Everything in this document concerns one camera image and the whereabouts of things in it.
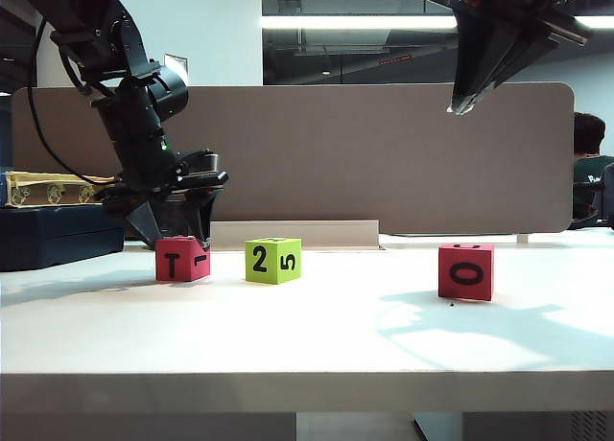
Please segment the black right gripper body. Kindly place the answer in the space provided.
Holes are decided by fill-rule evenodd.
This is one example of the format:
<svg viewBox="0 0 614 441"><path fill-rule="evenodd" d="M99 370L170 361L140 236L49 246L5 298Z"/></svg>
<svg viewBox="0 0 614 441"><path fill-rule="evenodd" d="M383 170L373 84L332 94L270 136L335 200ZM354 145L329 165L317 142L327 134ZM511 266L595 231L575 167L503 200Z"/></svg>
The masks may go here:
<svg viewBox="0 0 614 441"><path fill-rule="evenodd" d="M570 0L427 0L451 10L455 15L473 15L482 21L500 21L520 29L543 29L554 35L585 45L590 29L560 5Z"/></svg>

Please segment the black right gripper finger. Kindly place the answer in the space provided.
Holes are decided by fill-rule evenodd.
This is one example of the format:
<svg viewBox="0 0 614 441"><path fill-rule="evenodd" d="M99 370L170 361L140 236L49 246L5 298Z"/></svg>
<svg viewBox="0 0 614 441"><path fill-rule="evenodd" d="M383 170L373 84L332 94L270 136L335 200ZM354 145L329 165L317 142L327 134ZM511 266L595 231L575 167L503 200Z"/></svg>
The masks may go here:
<svg viewBox="0 0 614 441"><path fill-rule="evenodd" d="M469 112L490 85L499 57L496 23L469 12L456 12L457 68L449 112Z"/></svg>
<svg viewBox="0 0 614 441"><path fill-rule="evenodd" d="M521 31L515 27L496 25L499 57L483 96L509 78L532 65L557 48L557 42L548 33Z"/></svg>

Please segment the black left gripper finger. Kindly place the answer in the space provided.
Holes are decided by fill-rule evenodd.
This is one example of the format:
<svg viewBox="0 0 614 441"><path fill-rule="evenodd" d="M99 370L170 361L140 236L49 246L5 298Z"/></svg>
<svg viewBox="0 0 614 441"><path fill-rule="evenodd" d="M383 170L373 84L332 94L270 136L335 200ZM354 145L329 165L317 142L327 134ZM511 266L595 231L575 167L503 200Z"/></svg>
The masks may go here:
<svg viewBox="0 0 614 441"><path fill-rule="evenodd" d="M148 248L154 248L155 243L162 238L148 201L143 201L131 209L125 215L125 220L130 233Z"/></svg>
<svg viewBox="0 0 614 441"><path fill-rule="evenodd" d="M210 247L210 222L215 193L207 190L189 191L183 202L183 217L189 235L194 236L203 249Z"/></svg>

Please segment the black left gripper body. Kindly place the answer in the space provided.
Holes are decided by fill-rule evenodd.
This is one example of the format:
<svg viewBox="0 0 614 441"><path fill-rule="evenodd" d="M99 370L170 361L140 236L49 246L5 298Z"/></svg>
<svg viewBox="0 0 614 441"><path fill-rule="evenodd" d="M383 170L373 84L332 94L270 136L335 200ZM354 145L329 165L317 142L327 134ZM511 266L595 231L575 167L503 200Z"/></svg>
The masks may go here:
<svg viewBox="0 0 614 441"><path fill-rule="evenodd" d="M176 202L180 209L198 212L213 202L228 179L228 173L216 167L197 171L188 165L178 165L161 185L151 190L138 191L125 183L107 186L100 192L100 202L108 208L123 206L128 210L146 200L160 204Z"/></svg>

